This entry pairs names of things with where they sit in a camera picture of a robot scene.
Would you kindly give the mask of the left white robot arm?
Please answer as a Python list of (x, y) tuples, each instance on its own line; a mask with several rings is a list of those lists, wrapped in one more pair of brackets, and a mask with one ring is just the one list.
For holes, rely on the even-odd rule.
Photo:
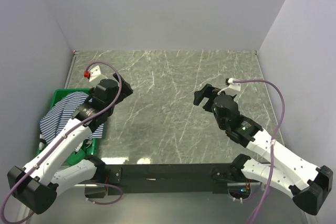
[(72, 186), (90, 180), (104, 184), (105, 163), (89, 155), (78, 164), (60, 170), (60, 166), (95, 130), (112, 115), (114, 106), (133, 93), (122, 78), (103, 79), (89, 91), (61, 132), (24, 167), (13, 166), (7, 173), (10, 195), (35, 214), (45, 212), (57, 196)]

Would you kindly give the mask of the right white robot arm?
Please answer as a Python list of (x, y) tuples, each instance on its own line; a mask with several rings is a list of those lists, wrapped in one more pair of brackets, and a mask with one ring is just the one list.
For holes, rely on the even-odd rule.
[(194, 92), (194, 105), (204, 98), (203, 109), (214, 115), (218, 127), (235, 143), (260, 155), (268, 164), (241, 155), (233, 161), (230, 175), (235, 181), (257, 180), (289, 196), (295, 205), (310, 215), (317, 215), (332, 190), (333, 171), (317, 166), (277, 142), (261, 125), (242, 115), (234, 98), (240, 82), (230, 79), (223, 89), (206, 84)]

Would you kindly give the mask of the blue white striped tank top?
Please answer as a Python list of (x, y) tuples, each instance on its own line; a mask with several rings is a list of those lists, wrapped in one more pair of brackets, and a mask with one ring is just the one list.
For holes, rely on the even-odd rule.
[(40, 134), (46, 144), (50, 144), (60, 133), (76, 108), (83, 104), (87, 97), (87, 92), (78, 90), (57, 90), (55, 92), (51, 109), (39, 122)]

